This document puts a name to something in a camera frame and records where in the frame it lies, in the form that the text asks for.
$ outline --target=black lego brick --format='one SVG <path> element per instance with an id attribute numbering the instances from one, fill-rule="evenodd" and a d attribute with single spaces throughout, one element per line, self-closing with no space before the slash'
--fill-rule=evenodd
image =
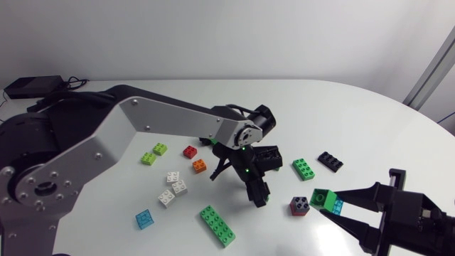
<path id="1" fill-rule="evenodd" d="M 337 172 L 340 167 L 343 166 L 343 162 L 333 157 L 331 154 L 325 151 L 318 157 L 318 161 L 320 161 L 323 165 L 327 166 L 330 170 Z"/>

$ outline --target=white wall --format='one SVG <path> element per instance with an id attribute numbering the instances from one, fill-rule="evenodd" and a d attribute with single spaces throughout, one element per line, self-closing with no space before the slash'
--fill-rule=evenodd
<path id="1" fill-rule="evenodd" d="M 2 0 L 0 87 L 312 78 L 403 100 L 455 24 L 453 0 Z"/>

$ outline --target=robotic arm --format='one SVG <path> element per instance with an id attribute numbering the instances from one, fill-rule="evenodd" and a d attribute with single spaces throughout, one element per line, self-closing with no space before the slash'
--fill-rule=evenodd
<path id="1" fill-rule="evenodd" d="M 216 139 L 220 163 L 210 178 L 232 165 L 249 200 L 264 206 L 270 192 L 262 177 L 282 158 L 276 146 L 251 143 L 275 124 L 264 105 L 206 109 L 127 85 L 56 92 L 0 126 L 1 255 L 52 255 L 59 220 L 87 182 L 120 160 L 136 132 Z"/>

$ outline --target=black box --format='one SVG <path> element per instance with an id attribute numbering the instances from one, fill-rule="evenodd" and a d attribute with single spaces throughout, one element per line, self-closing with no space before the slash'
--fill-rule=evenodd
<path id="1" fill-rule="evenodd" d="M 63 83 L 59 75 L 19 78 L 8 85 L 5 92 L 11 99 L 45 97 Z"/>

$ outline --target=green lego brick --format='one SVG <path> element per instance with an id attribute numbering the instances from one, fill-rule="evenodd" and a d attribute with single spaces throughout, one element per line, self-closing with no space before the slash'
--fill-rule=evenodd
<path id="1" fill-rule="evenodd" d="M 168 147 L 165 144 L 158 143 L 154 147 L 154 153 L 159 155 L 159 156 L 164 155 L 164 152 L 166 152 L 166 150 L 168 150 Z"/>
<path id="2" fill-rule="evenodd" d="M 145 153 L 141 158 L 141 163 L 146 165 L 152 165 L 155 162 L 156 155 L 152 153 Z"/>
<path id="3" fill-rule="evenodd" d="M 292 166 L 296 169 L 297 173 L 300 175 L 300 178 L 303 181 L 308 181 L 309 179 L 314 178 L 313 170 L 311 170 L 310 166 L 305 162 L 304 159 L 294 160 Z"/>
<path id="4" fill-rule="evenodd" d="M 212 206 L 207 206 L 200 212 L 201 218 L 207 223 L 216 237 L 224 245 L 228 246 L 234 239 L 234 232 L 226 225 Z"/>
<path id="5" fill-rule="evenodd" d="M 336 194 L 328 189 L 315 188 L 311 196 L 310 206 L 317 210 L 326 209 L 329 212 L 333 211 L 335 206 Z"/>

